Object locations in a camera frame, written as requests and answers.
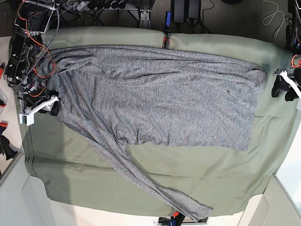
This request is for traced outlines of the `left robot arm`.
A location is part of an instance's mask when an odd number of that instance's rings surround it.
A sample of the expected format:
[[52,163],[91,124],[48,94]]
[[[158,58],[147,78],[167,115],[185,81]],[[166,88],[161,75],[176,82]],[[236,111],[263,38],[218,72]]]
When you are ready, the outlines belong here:
[[272,97],[285,92],[285,101],[291,102],[301,98],[301,2],[288,1],[288,11],[292,14],[291,24],[286,28],[286,48],[294,55],[287,69],[278,69],[271,91]]

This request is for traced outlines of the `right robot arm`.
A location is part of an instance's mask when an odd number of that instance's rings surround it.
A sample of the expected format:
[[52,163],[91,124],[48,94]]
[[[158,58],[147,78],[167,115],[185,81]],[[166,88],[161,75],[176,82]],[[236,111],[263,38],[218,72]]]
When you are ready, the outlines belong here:
[[59,15],[58,7],[56,0],[23,0],[17,9],[16,31],[9,43],[5,76],[8,86],[20,100],[22,114],[33,109],[52,116],[59,112],[59,93],[47,89],[56,63],[49,50],[50,44],[42,40],[51,17]]

